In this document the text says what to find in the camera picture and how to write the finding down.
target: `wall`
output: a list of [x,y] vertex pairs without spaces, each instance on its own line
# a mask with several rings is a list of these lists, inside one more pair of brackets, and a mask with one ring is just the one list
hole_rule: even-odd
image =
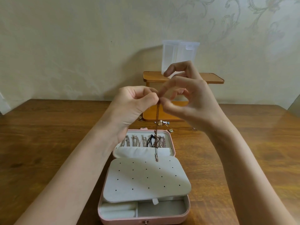
[[295,116],[300,117],[300,95],[295,99],[288,110]]
[[287,109],[300,93],[300,0],[0,0],[0,91],[110,100],[160,70],[163,39],[201,43],[221,103]]

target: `pink jewelry box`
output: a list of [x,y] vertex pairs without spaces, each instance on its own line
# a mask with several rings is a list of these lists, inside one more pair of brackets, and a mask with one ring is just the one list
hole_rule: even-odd
[[[154,130],[128,130],[137,136],[140,144]],[[175,158],[171,134],[158,130],[164,136],[166,148],[158,148],[159,162],[155,162],[152,147],[120,147],[113,151],[114,159],[108,169],[98,204],[98,214],[104,225],[179,224],[190,211],[188,193],[190,183]]]

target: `jewelry box compartment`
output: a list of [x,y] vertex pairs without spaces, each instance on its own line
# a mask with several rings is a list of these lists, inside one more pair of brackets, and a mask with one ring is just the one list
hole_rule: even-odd
[[188,195],[162,198],[157,205],[152,200],[108,203],[101,195],[98,205],[104,225],[180,224],[186,220],[189,211]]
[[[151,144],[149,142],[151,135],[154,136],[154,130],[148,130],[146,128],[140,130],[128,130],[126,136],[128,136],[127,140],[129,140],[129,143],[127,143],[125,139],[125,141],[123,142],[124,146],[121,146],[122,142],[119,143],[112,152],[113,156],[115,158],[139,158],[150,156],[154,157],[155,148],[151,147]],[[157,130],[157,136],[165,141],[165,147],[158,147],[157,149],[158,158],[160,156],[175,156],[175,149],[172,142],[171,134],[166,130]]]

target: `left hand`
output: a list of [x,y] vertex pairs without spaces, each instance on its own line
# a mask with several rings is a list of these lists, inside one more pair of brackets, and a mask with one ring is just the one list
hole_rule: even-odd
[[146,86],[127,86],[119,89],[99,123],[109,125],[120,143],[131,125],[146,109],[158,102],[157,90]]

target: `forearm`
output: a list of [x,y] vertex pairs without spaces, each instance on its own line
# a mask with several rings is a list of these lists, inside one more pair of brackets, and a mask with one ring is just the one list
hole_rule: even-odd
[[207,134],[223,164],[240,224],[296,224],[234,125],[225,118]]
[[115,146],[111,134],[92,128],[16,224],[76,224]]

